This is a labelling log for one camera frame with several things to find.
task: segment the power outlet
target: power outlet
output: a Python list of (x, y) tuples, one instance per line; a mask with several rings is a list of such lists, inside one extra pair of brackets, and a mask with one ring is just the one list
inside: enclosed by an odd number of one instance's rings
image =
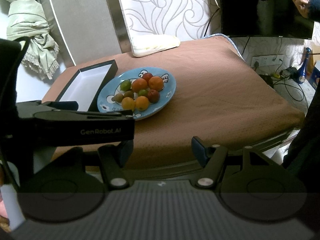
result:
[(284, 60), (284, 55), (266, 55), (266, 56), (254, 56), (252, 57), (251, 67), (255, 67), (256, 62), (259, 63), (259, 67), (279, 65)]

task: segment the television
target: television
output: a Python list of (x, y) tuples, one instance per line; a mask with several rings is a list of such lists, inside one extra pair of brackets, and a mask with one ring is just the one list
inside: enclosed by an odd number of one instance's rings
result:
[(221, 32), (229, 37), (312, 39), (314, 21), (292, 0), (220, 0)]

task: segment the fruit plate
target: fruit plate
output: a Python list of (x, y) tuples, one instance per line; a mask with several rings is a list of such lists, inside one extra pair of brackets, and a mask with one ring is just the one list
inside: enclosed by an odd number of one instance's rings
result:
[(124, 80), (131, 80), (131, 82), (133, 82), (138, 78), (142, 78), (142, 76), (146, 73), (151, 73), (153, 76), (161, 77), (164, 82), (164, 88), (160, 91), (160, 99), (158, 102), (150, 104), (145, 111), (138, 111), (137, 109), (135, 109), (135, 111), (133, 112), (133, 118), (135, 120), (141, 120), (150, 117), (163, 109), (174, 95), (174, 92), (176, 90), (176, 80), (171, 73), (164, 69), (156, 67), (144, 67), (124, 72), (120, 76), (115, 77), (108, 84), (106, 84), (98, 95), (97, 104), (99, 111), (102, 113), (121, 111), (121, 103), (112, 101), (112, 98), (116, 94), (123, 94), (123, 91), (120, 90), (121, 82), (123, 82)]

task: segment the brown tablecloth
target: brown tablecloth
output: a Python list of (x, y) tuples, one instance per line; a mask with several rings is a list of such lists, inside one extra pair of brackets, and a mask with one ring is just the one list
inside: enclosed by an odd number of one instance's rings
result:
[[(269, 87), (221, 36), (185, 41), (178, 48), (142, 58), (124, 53), (68, 68), (43, 101), (55, 100), (79, 68), (111, 59), (116, 60), (118, 74), (153, 66), (168, 70), (177, 82), (175, 95), (163, 110), (136, 122), (134, 152), (126, 168), (194, 160), (193, 136), (238, 149), (300, 126), (304, 119), (303, 112)], [(65, 150), (58, 148), (55, 156)]]

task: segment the metal bolt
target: metal bolt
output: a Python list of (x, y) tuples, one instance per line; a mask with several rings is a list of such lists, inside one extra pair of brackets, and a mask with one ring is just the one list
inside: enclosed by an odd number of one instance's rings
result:
[(110, 181), (110, 183), (114, 187), (122, 187), (127, 183), (127, 181), (123, 178), (114, 178)]
[(203, 187), (208, 187), (213, 184), (213, 180), (209, 178), (201, 178), (198, 180), (198, 184)]

